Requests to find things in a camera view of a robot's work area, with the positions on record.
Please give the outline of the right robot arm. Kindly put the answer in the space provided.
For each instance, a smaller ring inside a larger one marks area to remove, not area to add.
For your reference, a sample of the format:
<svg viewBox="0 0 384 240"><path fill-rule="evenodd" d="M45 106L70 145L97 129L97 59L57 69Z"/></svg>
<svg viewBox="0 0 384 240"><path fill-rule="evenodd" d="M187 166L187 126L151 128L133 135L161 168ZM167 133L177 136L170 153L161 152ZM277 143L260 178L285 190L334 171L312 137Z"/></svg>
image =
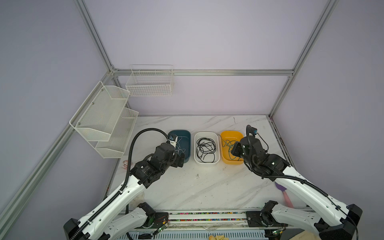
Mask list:
<svg viewBox="0 0 384 240"><path fill-rule="evenodd" d="M262 146L263 138L257 135L258 130L248 125L245 137L234 143L232 155L243 159L252 173L281 185L312 209L307 212L268 201L257 223L265 227L290 225L312 232L322 240L359 239L358 224L362 209L336 200L303 177L285 159L268 153Z"/></svg>

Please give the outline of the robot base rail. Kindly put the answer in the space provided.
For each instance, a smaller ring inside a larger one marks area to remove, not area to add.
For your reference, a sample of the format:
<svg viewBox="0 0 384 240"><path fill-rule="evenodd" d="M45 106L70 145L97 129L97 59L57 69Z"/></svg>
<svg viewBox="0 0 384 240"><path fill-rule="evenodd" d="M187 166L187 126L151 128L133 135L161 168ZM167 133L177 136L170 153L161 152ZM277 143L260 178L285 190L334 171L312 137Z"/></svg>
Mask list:
<svg viewBox="0 0 384 240"><path fill-rule="evenodd" d="M145 227L130 230L119 240L279 240L286 224L265 226L260 211L157 212Z"/></svg>

